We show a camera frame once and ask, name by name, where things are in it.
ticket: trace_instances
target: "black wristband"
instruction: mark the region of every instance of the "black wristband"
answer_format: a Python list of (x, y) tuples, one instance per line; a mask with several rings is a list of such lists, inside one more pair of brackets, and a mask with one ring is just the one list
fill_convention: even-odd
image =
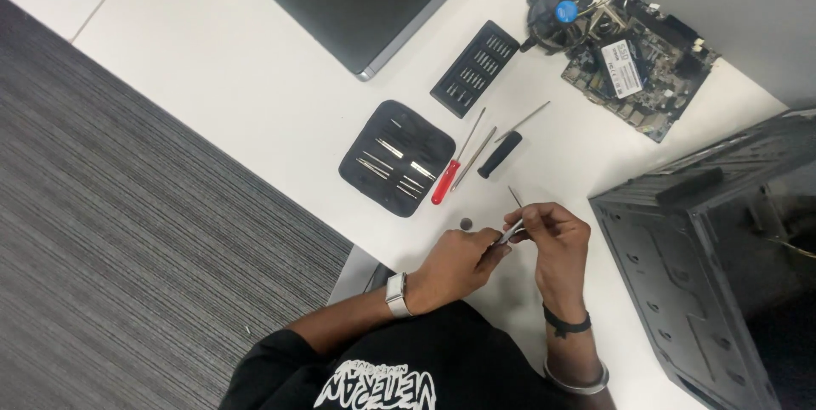
[(556, 328), (556, 336), (560, 338), (566, 338), (566, 334), (568, 333), (580, 333), (589, 330), (589, 328), (592, 327), (592, 321), (589, 320), (588, 312), (586, 313), (586, 316), (586, 320), (580, 324), (566, 323), (559, 320), (558, 316), (556, 316), (552, 311), (549, 311), (547, 306), (544, 305), (544, 318), (550, 323), (550, 325)]

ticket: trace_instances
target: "blue sticker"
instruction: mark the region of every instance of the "blue sticker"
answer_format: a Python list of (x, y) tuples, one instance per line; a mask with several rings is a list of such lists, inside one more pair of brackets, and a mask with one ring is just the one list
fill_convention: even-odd
[(570, 23), (578, 18), (578, 6), (574, 2), (566, 0), (556, 5), (556, 18), (563, 23)]

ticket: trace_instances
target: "striped carpet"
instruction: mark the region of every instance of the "striped carpet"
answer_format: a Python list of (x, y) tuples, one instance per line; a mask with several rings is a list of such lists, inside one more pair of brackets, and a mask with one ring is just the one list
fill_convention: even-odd
[(0, 409), (212, 408), (351, 243), (0, 0)]

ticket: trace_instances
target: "black handle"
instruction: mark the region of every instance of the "black handle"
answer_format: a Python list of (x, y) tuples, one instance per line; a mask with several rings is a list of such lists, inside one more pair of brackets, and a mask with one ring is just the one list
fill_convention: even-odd
[(484, 166), (477, 169), (476, 172), (485, 179), (490, 177), (493, 170), (504, 162), (504, 159), (507, 158), (507, 155), (510, 155), (510, 152), (513, 152), (513, 149), (515, 149), (519, 142), (521, 142), (521, 135), (516, 132), (510, 132), (504, 141), (499, 144), (495, 152), (490, 154), (490, 158), (484, 162)]

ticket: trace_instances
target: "bracelet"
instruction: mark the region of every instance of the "bracelet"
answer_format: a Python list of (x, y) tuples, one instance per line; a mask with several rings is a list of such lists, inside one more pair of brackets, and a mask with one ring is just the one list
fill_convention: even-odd
[(556, 316), (552, 311), (549, 311), (546, 305), (543, 305), (543, 307), (544, 318), (550, 323), (550, 325), (556, 328), (556, 336), (560, 338), (566, 338), (566, 334), (568, 333), (580, 333), (587, 331), (590, 327), (592, 327), (592, 321), (589, 319), (589, 313), (586, 313), (586, 320), (580, 324), (570, 324), (559, 320), (558, 316)]
[(606, 368), (606, 364), (604, 361), (601, 362), (601, 378), (598, 382), (594, 385), (589, 386), (570, 386), (566, 383), (559, 382), (558, 379), (550, 373), (550, 367), (547, 366), (547, 360), (544, 360), (544, 372), (547, 375), (547, 378), (551, 382), (553, 382), (557, 387), (561, 388), (562, 390), (570, 393), (570, 394), (581, 394), (581, 395), (593, 395), (598, 394), (599, 392), (603, 391), (606, 388), (606, 385), (609, 384), (609, 370)]

